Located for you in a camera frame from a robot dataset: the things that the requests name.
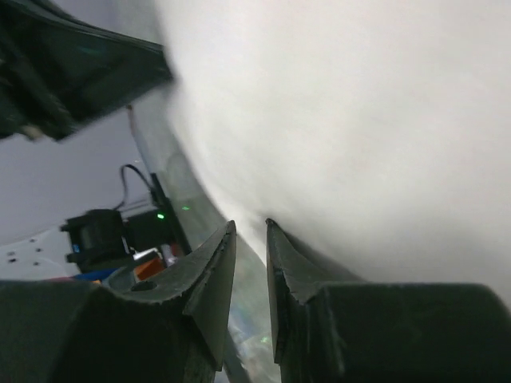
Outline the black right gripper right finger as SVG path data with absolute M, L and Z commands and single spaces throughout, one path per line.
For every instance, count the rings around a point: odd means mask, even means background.
M 267 221 L 275 363 L 284 382 L 507 382 L 510 312 L 486 286 L 332 274 Z

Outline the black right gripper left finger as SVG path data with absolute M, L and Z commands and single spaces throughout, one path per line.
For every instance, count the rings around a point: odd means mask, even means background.
M 211 382 L 221 370 L 236 225 L 127 288 L 1 285 L 4 382 Z

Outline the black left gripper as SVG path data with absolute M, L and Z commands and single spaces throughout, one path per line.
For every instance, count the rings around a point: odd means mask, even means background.
M 161 45 L 51 1 L 1 3 L 1 137 L 63 140 L 172 81 Z

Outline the cream white t shirt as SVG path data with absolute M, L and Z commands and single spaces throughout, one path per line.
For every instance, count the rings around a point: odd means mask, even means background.
M 159 1 L 168 117 L 243 239 L 510 299 L 507 1 Z

